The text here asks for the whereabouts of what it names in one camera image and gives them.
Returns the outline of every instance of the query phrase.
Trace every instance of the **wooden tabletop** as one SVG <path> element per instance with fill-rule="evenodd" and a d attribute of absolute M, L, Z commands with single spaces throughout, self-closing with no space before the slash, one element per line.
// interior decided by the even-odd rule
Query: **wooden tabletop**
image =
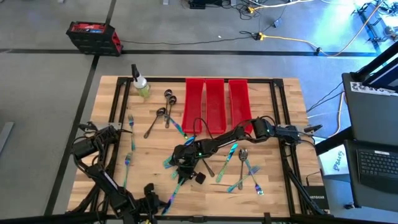
<path fill-rule="evenodd" d="M 106 123 L 108 121 L 117 79 L 115 76 L 101 78 L 91 115 L 91 120 L 94 123 Z M 172 108 L 172 118 L 178 124 L 181 124 L 185 102 L 185 83 L 154 82 L 150 85 L 151 97 L 148 100 L 144 101 L 143 98 L 138 96 L 136 89 L 132 85 L 128 98 L 123 128 L 129 129 L 127 114 L 132 114 L 135 121 L 136 152 L 134 152 L 132 157 L 127 189 L 133 194 L 134 198 L 141 198 L 144 196 L 144 186 L 148 183 L 154 183 L 155 192 L 161 200 L 167 202 L 177 186 L 177 180 L 172 180 L 170 177 L 175 168 L 164 169 L 162 163 L 173 153 L 174 147 L 178 144 L 183 144 L 185 140 L 171 124 L 170 128 L 166 129 L 163 119 L 157 120 L 147 139 L 144 139 L 143 135 L 152 124 L 156 110 L 165 106 L 163 93 L 166 89 L 171 89 L 177 97 L 177 104 Z M 299 80 L 285 78 L 284 85 L 291 123 L 293 125 L 307 125 L 307 114 L 305 112 L 306 109 Z M 269 84 L 249 83 L 248 87 L 252 117 L 262 115 L 274 117 Z M 227 131 L 231 129 L 228 91 L 228 84 L 226 84 Z M 203 116 L 206 115 L 204 99 L 202 101 Z M 279 91 L 277 91 L 277 99 L 283 123 L 283 110 Z M 116 121 L 118 120 L 120 107 L 121 100 L 119 100 L 116 112 Z M 208 137 L 206 129 L 203 126 L 202 134 L 197 139 Z M 130 135 L 123 133 L 120 143 L 114 179 L 119 185 L 122 185 L 126 171 L 124 158 L 131 151 Z M 225 175 L 219 184 L 215 181 L 216 177 L 211 178 L 208 175 L 204 163 L 199 162 L 195 170 L 207 176 L 205 182 L 200 185 L 194 180 L 189 180 L 182 185 L 167 215 L 262 217 L 264 212 L 269 212 L 272 217 L 289 217 L 277 139 L 270 138 L 268 141 L 260 144 L 251 144 L 247 141 L 240 141 L 238 143 L 238 149 L 245 147 L 249 151 L 248 159 L 251 165 L 261 167 L 261 170 L 256 174 L 256 179 L 262 187 L 264 195 L 257 195 L 252 179 L 246 179 L 243 182 L 242 190 L 236 189 L 230 194 L 226 192 L 226 189 L 230 185 L 239 180 L 241 162 L 237 156 L 238 153 L 236 153 L 230 160 Z M 225 162 L 230 147 L 221 148 L 217 154 L 206 160 L 216 176 Z M 90 164 L 93 157 L 94 155 L 88 156 L 83 161 Z M 302 143 L 297 146 L 297 157 L 301 178 L 303 183 L 305 183 L 307 175 L 319 171 L 317 156 L 310 144 Z M 244 173 L 247 173 L 247 167 L 244 166 L 243 169 Z M 311 175 L 309 181 L 311 185 L 323 185 L 320 174 Z M 92 186 L 94 186 L 94 182 L 81 173 L 80 170 L 77 170 L 68 210 L 75 208 L 86 197 Z M 297 191 L 293 184 L 292 191 L 296 213 L 300 213 Z"/>

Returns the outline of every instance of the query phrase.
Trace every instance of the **black metal frame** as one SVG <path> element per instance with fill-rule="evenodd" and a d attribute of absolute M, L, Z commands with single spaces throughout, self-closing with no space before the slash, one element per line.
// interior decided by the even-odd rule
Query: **black metal frame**
<path fill-rule="evenodd" d="M 123 125 L 123 120 L 124 120 L 124 115 L 126 111 L 126 106 L 127 106 L 127 101 L 128 101 L 128 96 L 129 96 L 129 90 L 131 86 L 131 82 L 133 81 L 132 78 L 126 78 L 126 77 L 119 77 L 117 84 L 116 84 L 116 89 L 114 92 L 114 97 L 113 97 L 113 103 L 112 103 L 112 108 L 111 108 L 111 113 L 109 115 L 109 122 L 114 122 L 115 115 L 116 115 L 116 110 L 117 110 L 117 105 L 119 101 L 119 96 L 121 92 L 121 88 L 123 84 L 125 84 L 125 89 L 124 89 L 124 94 L 123 94 L 123 99 L 122 99 L 122 105 L 120 109 L 120 115 L 119 115 L 119 123 L 122 123 Z M 185 82 L 185 78 L 147 78 L 148 82 Z M 272 100 L 272 106 L 274 109 L 274 117 L 275 121 L 277 124 L 281 124 L 280 122 L 280 115 L 279 115 L 279 108 L 278 108 L 278 102 L 277 102 L 277 97 L 276 97 L 276 90 L 275 86 L 279 87 L 280 90 L 280 97 L 282 101 L 282 108 L 283 108 L 283 114 L 284 114 L 284 119 L 286 124 L 290 124 L 290 116 L 289 116 L 289 110 L 287 107 L 287 100 L 285 96 L 285 90 L 284 90 L 284 83 L 282 79 L 265 79 L 265 78 L 250 78 L 248 79 L 248 83 L 268 83 L 270 85 L 270 90 L 271 90 L 271 100 Z M 282 142 L 279 142 L 279 149 L 281 153 L 281 163 L 282 163 L 282 168 L 284 171 L 284 180 L 285 180 L 285 188 L 286 188 L 286 193 L 287 193 L 287 202 L 289 206 L 289 213 L 290 215 L 295 214 L 295 207 L 294 207 L 294 200 L 293 200 L 293 193 L 292 193 L 292 186 L 290 184 L 290 179 L 287 174 L 287 167 L 286 164 L 283 162 L 283 156 L 286 156 L 286 151 L 285 151 L 286 145 Z M 294 168 L 295 174 L 299 177 L 301 181 L 301 176 L 300 176 L 300 170 L 299 170 L 299 165 L 297 161 L 297 155 L 295 153 L 295 146 L 289 146 L 290 147 L 290 153 L 292 153 L 292 164 Z M 119 143 L 117 142 L 114 147 L 113 147 L 113 153 L 111 156 L 111 159 L 109 161 L 109 164 L 107 166 L 107 171 L 110 177 L 113 177 L 114 175 L 114 170 L 116 167 L 116 158 L 118 155 L 119 151 Z M 97 203 L 98 203 L 98 195 L 99 192 L 97 192 L 95 196 L 95 200 L 91 203 L 90 211 L 94 212 Z M 300 199 L 300 208 L 301 208 L 301 213 L 306 214 L 307 211 L 305 209 L 303 200 L 301 196 L 299 197 Z M 108 211 L 108 199 L 105 198 L 105 203 L 103 204 L 101 213 L 106 213 Z M 253 222 L 262 222 L 264 220 L 264 217 L 189 217 L 189 216 L 158 216 L 158 220 L 188 220 L 188 221 L 193 221 L 193 222 L 203 222 L 214 220 L 214 221 L 253 221 Z M 273 221 L 288 221 L 289 218 L 281 218 L 281 219 L 272 219 Z"/>

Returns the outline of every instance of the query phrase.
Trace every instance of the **green liquid bottle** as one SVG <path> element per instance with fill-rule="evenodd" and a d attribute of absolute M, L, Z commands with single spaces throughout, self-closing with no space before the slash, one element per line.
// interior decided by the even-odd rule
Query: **green liquid bottle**
<path fill-rule="evenodd" d="M 136 64 L 131 65 L 131 73 L 134 79 L 133 85 L 136 87 L 138 94 L 142 96 L 144 99 L 149 98 L 150 96 L 150 86 L 147 80 L 138 72 Z"/>

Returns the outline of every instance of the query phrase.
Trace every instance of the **red case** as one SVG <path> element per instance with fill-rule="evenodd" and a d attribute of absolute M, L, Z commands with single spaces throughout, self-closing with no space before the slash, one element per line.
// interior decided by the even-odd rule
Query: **red case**
<path fill-rule="evenodd" d="M 182 130 L 185 133 L 193 133 L 195 118 L 201 118 L 201 93 L 205 80 L 202 78 L 185 79 L 185 108 L 182 118 Z M 196 134 L 201 133 L 201 120 L 195 124 Z"/>
<path fill-rule="evenodd" d="M 206 79 L 206 122 L 211 134 L 226 130 L 223 79 Z"/>
<path fill-rule="evenodd" d="M 250 101 L 247 80 L 230 80 L 229 97 L 231 98 L 232 128 L 240 122 L 251 119 Z M 251 133 L 253 127 L 247 125 L 245 132 Z"/>

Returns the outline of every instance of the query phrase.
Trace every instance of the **concrete floor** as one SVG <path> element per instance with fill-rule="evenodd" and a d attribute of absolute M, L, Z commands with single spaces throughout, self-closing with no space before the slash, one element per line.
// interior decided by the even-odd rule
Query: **concrete floor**
<path fill-rule="evenodd" d="M 282 1 L 270 0 L 272 4 Z M 74 49 L 65 35 L 71 21 L 103 22 L 110 1 L 84 0 L 58 4 L 54 0 L 7 0 L 0 4 L 0 49 Z M 306 39 L 326 51 L 339 51 L 361 27 L 351 6 L 321 1 L 288 6 L 282 25 L 267 35 Z M 262 13 L 260 27 L 278 18 L 282 8 Z M 241 37 L 240 30 L 257 32 L 259 19 L 242 21 L 233 9 L 184 9 L 179 1 L 162 6 L 160 1 L 118 0 L 111 25 L 119 37 L 138 42 L 197 42 Z M 362 32 L 348 52 L 374 52 Z M 307 44 L 284 40 L 255 42 L 251 39 L 201 45 L 137 45 L 125 49 L 266 50 L 313 51 Z M 42 215 L 57 174 L 68 133 L 75 117 L 92 56 L 62 54 L 0 54 L 0 127 L 16 124 L 0 154 L 0 219 Z M 102 75 L 129 75 L 136 63 L 144 75 L 297 77 L 306 107 L 316 103 L 341 81 L 341 73 L 357 71 L 370 57 L 282 57 L 243 55 L 123 55 L 100 57 L 81 122 L 88 121 Z M 327 137 L 336 129 L 338 99 L 308 116 L 323 124 L 318 135 Z M 342 128 L 349 126 L 343 107 Z M 62 213 L 74 180 L 75 166 L 68 166 L 56 213 Z M 331 212 L 337 217 L 397 222 L 398 213 L 361 208 L 345 210 L 352 201 L 349 183 L 325 180 Z"/>

